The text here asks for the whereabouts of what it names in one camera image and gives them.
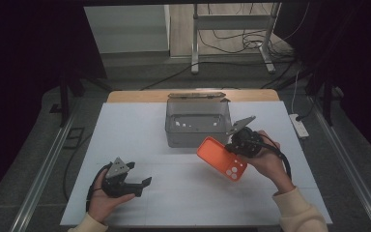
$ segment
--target orange phone case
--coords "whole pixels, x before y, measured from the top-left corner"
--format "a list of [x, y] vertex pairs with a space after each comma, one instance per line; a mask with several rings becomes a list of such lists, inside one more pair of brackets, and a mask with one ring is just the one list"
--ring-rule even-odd
[[197, 155], [233, 182], [238, 181], [246, 169], [246, 162], [225, 150], [224, 145], [212, 137], [201, 143]]

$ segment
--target gray floor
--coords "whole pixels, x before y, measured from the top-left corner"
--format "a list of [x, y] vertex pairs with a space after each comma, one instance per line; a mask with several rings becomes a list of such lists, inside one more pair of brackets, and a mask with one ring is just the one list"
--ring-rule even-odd
[[[181, 74], [153, 88], [260, 88], [279, 76], [287, 67], [287, 64], [276, 64], [277, 73], [269, 75], [263, 65], [253, 65], [260, 62], [259, 55], [203, 57], [203, 59], [204, 61], [233, 62], [239, 65], [202, 64], [200, 73], [193, 75], [189, 72], [189, 69], [186, 69], [188, 66], [187, 59], [170, 59], [164, 55], [131, 57], [108, 55], [103, 57], [103, 61], [109, 79], [103, 80], [103, 82], [113, 86], [114, 89], [138, 90], [186, 69]], [[294, 66], [286, 76], [294, 75], [297, 69], [298, 66]], [[101, 105], [105, 102], [108, 93], [90, 82], [84, 80], [82, 82], [86, 87], [85, 95], [82, 98], [71, 96], [71, 108], [77, 105], [75, 107], [76, 117], [71, 127], [73, 129], [84, 128], [84, 132], [81, 134], [84, 139], [86, 137], [90, 138]], [[299, 115], [306, 114], [311, 107], [309, 98], [304, 94], [303, 86], [305, 84], [306, 80], [299, 82], [295, 97], [295, 110]], [[288, 111], [290, 111], [294, 85], [279, 91], [278, 94], [285, 102]], [[58, 89], [53, 89], [44, 95], [43, 107], [37, 123], [0, 184], [0, 231], [8, 231], [11, 228], [26, 193], [59, 131], [60, 115], [49, 113], [51, 106], [60, 102], [59, 97]], [[329, 231], [371, 231], [371, 220], [344, 168], [338, 161], [335, 150], [316, 116], [316, 110], [317, 108], [303, 120], [310, 137], [302, 142], [302, 146], [333, 220], [333, 224], [329, 226]], [[371, 146], [346, 117], [338, 101], [332, 104], [332, 120], [343, 145], [352, 155], [357, 170], [371, 190]], [[76, 143], [77, 140], [71, 138], [65, 141], [64, 146], [70, 147], [76, 145]], [[63, 184], [66, 186], [67, 195], [69, 195], [88, 144], [89, 142], [86, 142], [77, 150], [66, 149], [65, 147], [62, 149], [26, 231], [67, 230], [67, 228], [59, 225], [67, 204], [63, 194]], [[73, 156], [71, 166], [64, 179], [65, 169], [71, 156]], [[259, 228], [258, 231], [276, 232], [279, 231], [279, 228]]]

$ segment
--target hand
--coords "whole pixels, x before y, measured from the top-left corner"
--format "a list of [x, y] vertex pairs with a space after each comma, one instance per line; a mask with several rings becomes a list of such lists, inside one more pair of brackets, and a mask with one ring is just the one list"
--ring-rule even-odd
[[135, 197], [134, 194], [124, 195], [118, 198], [109, 197], [101, 189], [101, 181], [106, 175], [107, 170], [103, 170], [98, 179], [95, 181], [94, 189], [97, 189], [93, 192], [92, 199], [90, 200], [89, 212], [88, 214], [94, 220], [103, 223], [104, 220], [113, 212], [113, 210], [125, 202], [130, 201]]
[[[258, 133], [264, 140], [264, 143], [271, 145], [272, 147], [280, 148], [278, 142], [270, 140], [270, 137], [263, 131], [259, 130]], [[285, 172], [282, 160], [276, 155], [276, 153], [270, 149], [262, 148], [257, 156], [254, 158], [247, 158], [245, 156], [238, 155], [238, 157], [253, 165], [259, 173], [270, 178], [278, 188], [278, 193], [285, 193], [295, 188], [291, 179]]]

